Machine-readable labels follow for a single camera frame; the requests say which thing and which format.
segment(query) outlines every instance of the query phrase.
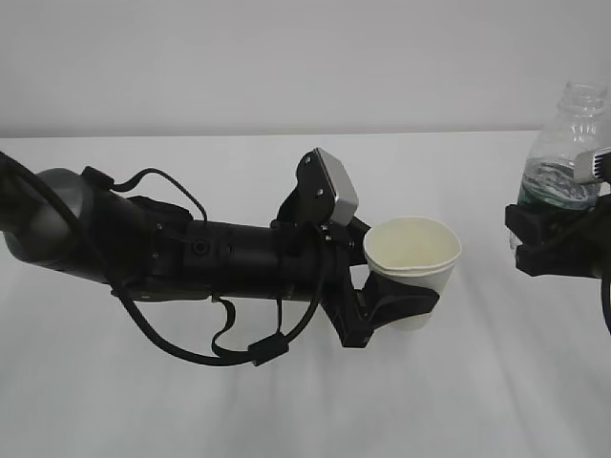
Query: white tablecloth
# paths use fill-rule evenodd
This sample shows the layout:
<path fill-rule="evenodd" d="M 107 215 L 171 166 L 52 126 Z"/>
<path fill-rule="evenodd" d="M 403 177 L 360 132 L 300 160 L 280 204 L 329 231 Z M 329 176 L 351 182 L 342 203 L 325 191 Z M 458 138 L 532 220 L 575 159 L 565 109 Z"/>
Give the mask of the white tablecloth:
<path fill-rule="evenodd" d="M 293 188 L 299 158 L 322 146 L 344 162 L 361 219 L 441 219 L 464 245 L 424 329 L 383 328 L 367 349 L 343 349 L 319 310 L 287 355 L 234 368 L 170 358 L 107 287 L 21 264 L 3 246 L 0 456 L 608 457 L 611 338 L 599 285 L 530 279 L 507 244 L 504 206 L 534 136 L 0 140 L 34 171 L 93 165 L 124 180 L 159 167 L 212 220 L 257 225 Z M 189 206 L 156 177 L 138 194 Z M 237 305 L 224 344 L 244 347 L 273 330 L 274 303 Z M 286 305 L 286 328 L 305 306 Z M 144 309 L 164 336 L 200 351 L 224 320 L 209 302 Z"/>

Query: plastic bottle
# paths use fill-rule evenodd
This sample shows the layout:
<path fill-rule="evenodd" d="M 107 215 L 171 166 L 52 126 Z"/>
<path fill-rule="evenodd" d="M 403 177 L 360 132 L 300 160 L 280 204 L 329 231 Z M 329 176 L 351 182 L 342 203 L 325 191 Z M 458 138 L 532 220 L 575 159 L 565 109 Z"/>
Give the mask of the plastic bottle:
<path fill-rule="evenodd" d="M 572 82 L 566 85 L 558 114 L 539 133 L 526 159 L 518 205 L 566 210 L 594 206 L 600 186 L 577 184 L 573 167 L 579 153 L 602 146 L 606 105 L 606 87 Z M 510 245 L 514 252 L 520 245 L 514 234 Z"/>

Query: black cable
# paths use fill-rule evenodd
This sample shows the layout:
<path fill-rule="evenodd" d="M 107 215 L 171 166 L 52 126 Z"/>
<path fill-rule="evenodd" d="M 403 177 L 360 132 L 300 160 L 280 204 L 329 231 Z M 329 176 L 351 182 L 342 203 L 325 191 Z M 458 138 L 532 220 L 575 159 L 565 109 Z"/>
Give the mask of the black cable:
<path fill-rule="evenodd" d="M 611 334 L 611 272 L 607 268 L 600 281 L 600 301 L 602 302 L 602 316 L 607 330 Z"/>
<path fill-rule="evenodd" d="M 200 202 L 196 198 L 194 198 L 191 195 L 191 193 L 189 193 L 184 188 L 184 186 L 182 186 L 177 180 L 170 177 L 168 174 L 166 174 L 162 170 L 151 169 L 151 168 L 140 170 L 137 174 L 135 174 L 133 177 L 131 177 L 124 183 L 113 185 L 111 189 L 118 193 L 127 193 L 128 191 L 132 191 L 134 188 L 136 188 L 136 186 L 138 186 L 138 184 L 142 181 L 142 179 L 150 174 L 159 175 L 161 177 L 164 177 L 165 179 L 170 181 L 174 186 L 176 186 L 179 189 L 179 191 L 181 191 L 185 196 L 187 196 L 187 198 L 191 200 L 196 207 L 198 207 L 198 210 L 200 210 L 201 216 L 203 217 L 204 224 L 207 224 L 208 215 L 206 214 L 206 211 L 203 208 L 203 205 L 201 205 Z"/>
<path fill-rule="evenodd" d="M 276 298 L 276 307 L 278 308 L 278 326 L 276 332 L 281 332 L 283 327 L 283 298 L 278 296 Z"/>
<path fill-rule="evenodd" d="M 299 336 L 304 331 L 306 326 L 309 324 L 310 320 L 314 316 L 316 307 L 318 307 L 318 304 L 321 301 L 321 297 L 323 295 L 323 286 L 325 286 L 325 272 L 327 269 L 327 265 L 325 263 L 325 242 L 324 242 L 323 236 L 320 233 L 320 230 L 318 229 L 318 227 L 316 227 L 314 224 L 311 224 L 311 228 L 318 236 L 316 237 L 316 240 L 318 240 L 318 265 L 319 265 L 320 275 L 318 276 L 318 281 L 316 283 L 316 289 L 314 290 L 314 295 L 312 296 L 312 300 L 309 302 L 309 306 L 307 307 L 305 314 L 302 316 L 299 322 L 295 325 L 295 327 L 291 329 L 291 331 L 288 334 L 286 334 L 286 339 L 289 342 L 294 341 L 295 338 L 297 338 L 297 336 Z"/>

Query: white paper cup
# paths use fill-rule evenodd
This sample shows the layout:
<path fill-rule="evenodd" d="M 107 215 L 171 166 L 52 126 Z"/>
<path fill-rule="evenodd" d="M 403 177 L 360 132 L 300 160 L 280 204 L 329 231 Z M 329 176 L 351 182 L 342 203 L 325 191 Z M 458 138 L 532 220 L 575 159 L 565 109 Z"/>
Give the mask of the white paper cup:
<path fill-rule="evenodd" d="M 462 252 L 458 236 L 445 224 L 424 217 L 402 217 L 371 228 L 364 240 L 369 270 L 387 279 L 443 292 Z M 393 322 L 418 329 L 430 314 Z"/>

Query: robotic arm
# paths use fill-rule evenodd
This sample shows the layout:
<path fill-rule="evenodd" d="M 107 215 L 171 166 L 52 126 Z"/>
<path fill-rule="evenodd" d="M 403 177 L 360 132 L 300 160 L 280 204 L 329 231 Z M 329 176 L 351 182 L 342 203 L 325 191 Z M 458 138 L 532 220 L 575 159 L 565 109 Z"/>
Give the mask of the robotic arm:
<path fill-rule="evenodd" d="M 611 148 L 580 154 L 574 180 L 610 183 Z M 611 333 L 611 195 L 583 211 L 509 205 L 505 224 L 522 241 L 516 250 L 522 272 L 601 279 L 602 315 Z"/>
<path fill-rule="evenodd" d="M 185 209 L 147 197 L 123 198 L 149 174 L 170 180 L 200 209 Z M 122 184 L 87 167 L 82 174 L 51 169 L 37 175 L 0 153 L 0 231 L 19 260 L 110 285 L 138 328 L 163 351 L 206 365 L 259 365 L 288 351 L 320 304 L 342 346 L 365 347 L 387 323 L 429 313 L 434 291 L 370 273 L 362 290 L 349 268 L 365 264 L 369 227 L 354 216 L 358 198 L 342 163 L 322 149 L 306 154 L 297 185 L 270 227 L 209 221 L 203 207 L 177 181 L 145 169 Z M 227 297 L 275 300 L 276 333 L 246 350 L 218 346 L 235 321 Z M 145 320 L 136 302 L 221 302 L 225 327 L 213 338 L 214 356 L 179 348 Z M 309 302 L 286 334 L 282 300 Z"/>

